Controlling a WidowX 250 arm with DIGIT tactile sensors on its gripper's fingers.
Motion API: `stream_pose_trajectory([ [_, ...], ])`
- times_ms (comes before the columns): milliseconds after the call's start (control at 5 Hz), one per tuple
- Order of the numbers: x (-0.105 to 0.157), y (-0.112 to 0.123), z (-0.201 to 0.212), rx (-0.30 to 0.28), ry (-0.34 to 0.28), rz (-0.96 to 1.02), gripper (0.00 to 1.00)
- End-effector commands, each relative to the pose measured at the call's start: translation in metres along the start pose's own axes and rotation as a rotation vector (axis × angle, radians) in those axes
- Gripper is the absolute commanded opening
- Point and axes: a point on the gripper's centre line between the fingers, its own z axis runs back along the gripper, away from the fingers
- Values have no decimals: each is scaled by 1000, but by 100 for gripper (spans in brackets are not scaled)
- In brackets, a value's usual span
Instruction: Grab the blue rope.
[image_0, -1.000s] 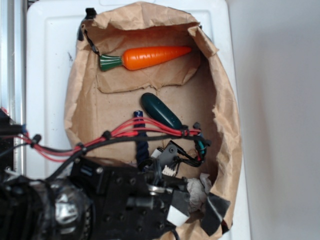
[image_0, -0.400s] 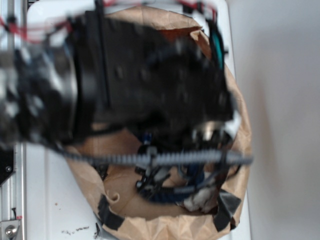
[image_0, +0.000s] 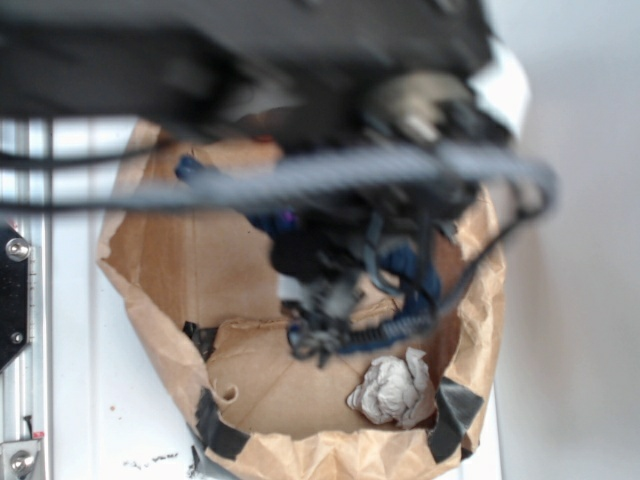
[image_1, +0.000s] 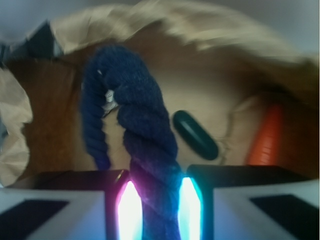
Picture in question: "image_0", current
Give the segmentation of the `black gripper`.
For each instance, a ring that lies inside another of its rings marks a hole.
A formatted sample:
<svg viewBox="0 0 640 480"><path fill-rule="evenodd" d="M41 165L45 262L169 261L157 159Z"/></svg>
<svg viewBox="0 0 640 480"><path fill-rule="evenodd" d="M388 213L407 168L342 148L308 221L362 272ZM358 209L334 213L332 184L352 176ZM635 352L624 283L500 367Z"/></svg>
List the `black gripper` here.
<svg viewBox="0 0 640 480"><path fill-rule="evenodd" d="M324 367L334 356L390 347L430 330L430 217L421 210L359 206L336 217L282 209L269 218L270 262L297 290L283 296L287 341L298 360ZM374 326L352 316L367 279L402 302Z"/></svg>

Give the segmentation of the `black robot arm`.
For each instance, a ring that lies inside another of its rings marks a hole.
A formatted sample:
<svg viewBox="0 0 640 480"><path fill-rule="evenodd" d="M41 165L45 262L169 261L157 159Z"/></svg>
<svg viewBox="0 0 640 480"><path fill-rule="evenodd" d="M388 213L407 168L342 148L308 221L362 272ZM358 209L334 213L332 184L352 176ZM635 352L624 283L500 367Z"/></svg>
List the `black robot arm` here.
<svg viewBox="0 0 640 480"><path fill-rule="evenodd" d="M294 357L422 337L476 272L438 293L431 240L492 173L445 159L444 146L506 140L475 84L497 47L479 1L5 1L4 118L130 115L194 138L268 137L285 157L242 179L186 158L180 188L1 208L232 209L301 284Z"/></svg>

